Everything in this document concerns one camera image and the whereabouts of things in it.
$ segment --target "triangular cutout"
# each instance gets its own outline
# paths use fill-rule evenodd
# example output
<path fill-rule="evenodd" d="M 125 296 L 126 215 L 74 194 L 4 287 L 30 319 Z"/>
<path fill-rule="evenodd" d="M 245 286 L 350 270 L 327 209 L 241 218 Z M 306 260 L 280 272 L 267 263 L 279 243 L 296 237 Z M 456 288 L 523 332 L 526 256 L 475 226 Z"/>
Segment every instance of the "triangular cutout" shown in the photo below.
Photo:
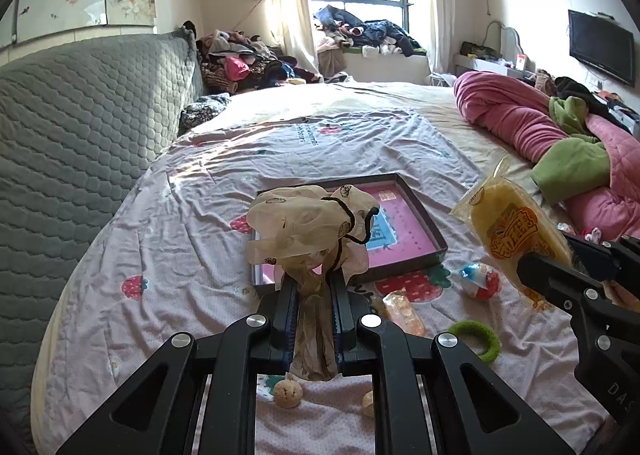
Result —
<path fill-rule="evenodd" d="M 146 431 L 169 367 L 159 365 L 113 412 L 111 418 L 138 431 Z"/>
<path fill-rule="evenodd" d="M 515 424 L 518 412 L 469 364 L 460 367 L 482 431 L 492 433 Z"/>

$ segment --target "bed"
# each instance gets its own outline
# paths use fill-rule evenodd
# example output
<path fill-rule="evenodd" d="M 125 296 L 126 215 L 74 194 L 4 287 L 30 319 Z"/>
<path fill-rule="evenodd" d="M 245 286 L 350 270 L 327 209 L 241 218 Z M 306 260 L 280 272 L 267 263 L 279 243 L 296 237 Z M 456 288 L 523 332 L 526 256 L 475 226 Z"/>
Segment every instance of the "bed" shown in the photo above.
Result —
<path fill-rule="evenodd" d="M 231 223 L 258 190 L 383 172 L 403 176 L 449 244 L 452 287 L 414 305 L 427 329 L 462 319 L 491 325 L 503 345 L 495 372 L 579 453 L 607 414 L 573 375 L 568 314 L 533 311 L 510 285 L 481 303 L 458 283 L 466 263 L 492 261 L 448 212 L 500 148 L 460 117 L 451 88 L 343 83 L 236 96 L 150 165 L 66 284 L 33 378 L 39 453 L 55 453 L 175 332 L 211 335 L 255 311 L 243 257 L 249 235 Z M 554 221 L 568 222 L 512 155 L 511 179 Z M 300 382 L 297 408 L 257 403 L 257 454 L 373 453 L 373 421 L 360 414 L 369 377 Z"/>

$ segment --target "flat screen tv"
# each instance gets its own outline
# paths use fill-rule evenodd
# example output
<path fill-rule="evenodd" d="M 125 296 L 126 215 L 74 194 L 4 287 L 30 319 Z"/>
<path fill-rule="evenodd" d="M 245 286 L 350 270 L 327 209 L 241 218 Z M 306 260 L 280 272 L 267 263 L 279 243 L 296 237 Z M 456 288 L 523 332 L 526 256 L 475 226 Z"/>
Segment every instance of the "flat screen tv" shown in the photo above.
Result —
<path fill-rule="evenodd" d="M 634 35 L 615 23 L 569 11 L 569 54 L 625 85 L 636 86 Z"/>

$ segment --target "green ring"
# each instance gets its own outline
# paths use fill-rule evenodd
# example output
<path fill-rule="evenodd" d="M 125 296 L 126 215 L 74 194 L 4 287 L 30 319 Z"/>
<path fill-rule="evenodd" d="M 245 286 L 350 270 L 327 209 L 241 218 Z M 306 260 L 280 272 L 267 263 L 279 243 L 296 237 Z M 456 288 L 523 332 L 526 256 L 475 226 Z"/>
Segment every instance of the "green ring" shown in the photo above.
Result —
<path fill-rule="evenodd" d="M 478 354 L 478 357 L 485 363 L 489 364 L 495 361 L 500 355 L 500 340 L 496 333 L 487 325 L 480 323 L 479 321 L 465 320 L 454 323 L 447 329 L 447 332 L 454 336 L 460 334 L 469 334 L 479 340 L 484 341 L 487 344 L 487 350 L 482 354 Z"/>

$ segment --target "yellow snack package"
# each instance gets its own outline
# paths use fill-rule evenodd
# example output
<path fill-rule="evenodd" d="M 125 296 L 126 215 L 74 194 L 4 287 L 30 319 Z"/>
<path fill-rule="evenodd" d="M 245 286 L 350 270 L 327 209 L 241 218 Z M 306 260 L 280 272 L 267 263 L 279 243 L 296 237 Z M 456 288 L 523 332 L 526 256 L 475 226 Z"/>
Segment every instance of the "yellow snack package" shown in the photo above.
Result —
<path fill-rule="evenodd" d="M 509 282 L 533 302 L 535 309 L 543 310 L 550 305 L 520 282 L 518 260 L 533 251 L 570 267 L 573 255 L 535 200 L 504 177 L 509 162 L 509 156 L 503 157 L 492 174 L 470 189 L 450 215 L 469 225 Z"/>

